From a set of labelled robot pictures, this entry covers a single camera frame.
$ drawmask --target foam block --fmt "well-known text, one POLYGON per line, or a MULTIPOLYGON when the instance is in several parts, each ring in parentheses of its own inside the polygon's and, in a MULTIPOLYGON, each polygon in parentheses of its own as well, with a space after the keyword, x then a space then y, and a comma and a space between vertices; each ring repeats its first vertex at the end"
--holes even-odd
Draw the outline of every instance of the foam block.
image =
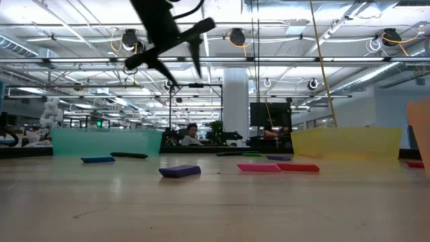
POLYGON ((243 153, 260 153, 259 151, 232 151, 232 152, 223 152, 223 153, 216 153, 216 156, 234 156, 234 155, 243 155, 243 153))
POLYGON ((406 164, 409 167, 414 167, 414 168, 424 168, 424 163, 421 161, 407 161, 406 164))
POLYGON ((101 163, 115 161, 113 157, 94 157, 94 158, 81 158, 84 163, 101 163))
POLYGON ((237 164, 242 171, 266 171, 266 172, 280 172, 281 169, 276 164, 251 164, 241 163, 237 164))
POLYGON ((198 165, 180 165, 177 167, 160 168, 159 171, 162 176, 172 178, 181 178, 200 174, 202 172, 198 165))
POLYGON ((110 153, 113 157, 130 157, 130 158, 139 158, 139 159, 146 159, 148 155, 145 154, 139 154, 139 153, 123 153, 123 152, 112 152, 110 153))
POLYGON ((277 156, 271 156, 271 155, 268 155, 266 157, 267 159, 274 160, 274 161, 291 161, 291 158, 289 157, 277 157, 277 156))
POLYGON ((291 164, 291 163, 278 163, 277 166, 282 171, 320 171, 320 167, 314 164, 291 164))
POLYGON ((262 157, 263 155, 260 153, 243 153, 245 157, 262 157))

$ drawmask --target man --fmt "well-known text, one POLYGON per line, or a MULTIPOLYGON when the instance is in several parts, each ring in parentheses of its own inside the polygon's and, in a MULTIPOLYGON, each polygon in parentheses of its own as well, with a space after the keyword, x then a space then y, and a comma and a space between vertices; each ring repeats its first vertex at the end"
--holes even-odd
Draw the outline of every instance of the man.
POLYGON ((188 124, 187 127, 188 135, 183 138, 182 145, 203 145, 197 138, 197 124, 188 124))

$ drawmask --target robotic arm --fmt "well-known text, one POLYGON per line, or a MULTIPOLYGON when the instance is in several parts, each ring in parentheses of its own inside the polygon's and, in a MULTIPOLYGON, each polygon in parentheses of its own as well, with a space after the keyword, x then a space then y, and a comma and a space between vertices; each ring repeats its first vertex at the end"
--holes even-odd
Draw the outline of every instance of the robotic arm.
POLYGON ((188 49, 194 66, 198 75, 202 78, 200 70, 200 44, 202 43, 202 39, 200 38, 200 34, 215 28, 215 22, 212 18, 203 19, 191 29, 181 33, 175 23, 175 19, 195 13, 203 5, 204 0, 200 0, 199 4, 193 10, 177 16, 171 15, 170 9, 173 6, 166 0, 130 0, 130 2, 145 26, 148 38, 150 38, 155 47, 127 58, 125 62, 126 69, 131 71, 141 64, 146 63, 148 68, 156 69, 166 76, 173 85, 176 85, 175 78, 158 59, 158 56, 179 44, 188 42, 188 49))

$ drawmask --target pink block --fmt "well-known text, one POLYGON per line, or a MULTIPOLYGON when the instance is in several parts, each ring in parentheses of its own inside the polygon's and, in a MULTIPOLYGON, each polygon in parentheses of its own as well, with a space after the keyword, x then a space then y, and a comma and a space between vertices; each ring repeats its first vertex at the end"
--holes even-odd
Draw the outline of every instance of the pink block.
POLYGON ((242 171, 266 171, 266 172, 280 172, 281 169, 276 164, 251 164, 241 163, 237 164, 242 171))

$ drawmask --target computer monitor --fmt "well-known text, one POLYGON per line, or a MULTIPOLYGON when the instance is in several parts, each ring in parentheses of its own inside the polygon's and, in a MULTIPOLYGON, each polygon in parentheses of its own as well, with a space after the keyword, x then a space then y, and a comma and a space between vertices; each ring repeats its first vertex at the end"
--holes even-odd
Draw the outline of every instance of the computer monitor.
POLYGON ((263 102, 250 103, 250 110, 251 126, 291 126, 291 106, 289 103, 267 103, 267 106, 263 102))

